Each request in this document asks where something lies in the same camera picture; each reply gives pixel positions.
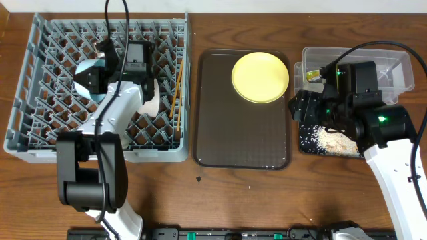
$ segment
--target white backdrop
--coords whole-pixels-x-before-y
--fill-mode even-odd
[[[10,12],[103,12],[105,0],[0,0]],[[131,12],[427,13],[427,0],[127,0]],[[110,12],[124,11],[111,0]]]

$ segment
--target wood grain surface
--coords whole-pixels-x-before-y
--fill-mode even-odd
[[[102,14],[43,14],[47,19],[94,19]],[[123,18],[111,14],[112,18]],[[131,14],[131,18],[183,14]],[[31,27],[32,13],[12,13],[0,43],[0,136],[4,138]],[[352,47],[395,40],[427,59],[427,15],[191,14],[191,133],[197,62],[209,48],[273,49],[291,66],[307,46]],[[375,46],[395,49],[389,46]],[[427,79],[414,58],[415,89],[399,96],[419,128],[427,107]],[[128,199],[148,227],[287,229],[353,220],[363,228],[392,228],[379,185],[362,160],[303,155],[292,123],[292,162],[283,171],[204,168],[183,163],[128,163]],[[427,159],[427,142],[421,155]],[[201,176],[200,183],[196,177]],[[64,239],[69,228],[97,227],[62,206],[56,165],[29,164],[0,151],[0,239]]]

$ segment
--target black tray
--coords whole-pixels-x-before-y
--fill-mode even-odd
[[[210,49],[199,59],[193,156],[205,167],[278,170],[291,160],[291,86],[282,97],[251,103],[232,85],[232,69],[251,50]],[[275,55],[290,69],[288,58]]]

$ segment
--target plastic bin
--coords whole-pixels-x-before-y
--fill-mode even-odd
[[[124,19],[110,19],[117,54],[124,49]],[[180,162],[189,153],[189,77],[191,26],[185,19],[130,19],[133,40],[156,44],[153,72],[159,81],[161,105],[156,118],[135,114],[124,150],[132,162]],[[107,36],[103,20],[46,21],[35,14],[19,76],[4,150],[30,163],[55,163],[61,131],[75,131],[98,104],[79,96],[73,86],[75,67],[95,57],[93,44]],[[181,129],[179,99],[172,103],[177,76],[184,63]],[[169,112],[175,115],[169,119]]]
[[[306,72],[324,67],[337,59],[348,48],[306,47],[302,51],[302,63],[294,65],[294,90],[322,92],[321,83],[308,83]],[[374,61],[377,68],[378,87],[382,90],[383,101],[396,104],[399,94],[414,88],[414,75],[409,54],[405,51],[357,49],[340,62]]]

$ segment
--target tray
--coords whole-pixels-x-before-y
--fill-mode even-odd
[[[193,156],[202,166],[278,170],[290,163],[290,87],[279,99],[257,104],[232,85],[234,64],[252,52],[210,49],[199,59]],[[264,52],[289,69],[283,53]]]
[[[124,49],[124,19],[110,20],[117,54]],[[80,97],[73,87],[76,65],[95,58],[93,44],[106,38],[104,20],[52,20],[34,15],[27,50],[7,126],[4,149],[30,163],[56,162],[55,142],[61,131],[75,131],[98,104]],[[153,72],[159,81],[161,106],[156,118],[135,114],[125,137],[125,158],[133,162],[184,161],[189,152],[189,76],[191,25],[185,19],[131,19],[133,40],[156,44]],[[173,101],[183,69],[181,129],[179,99]]]

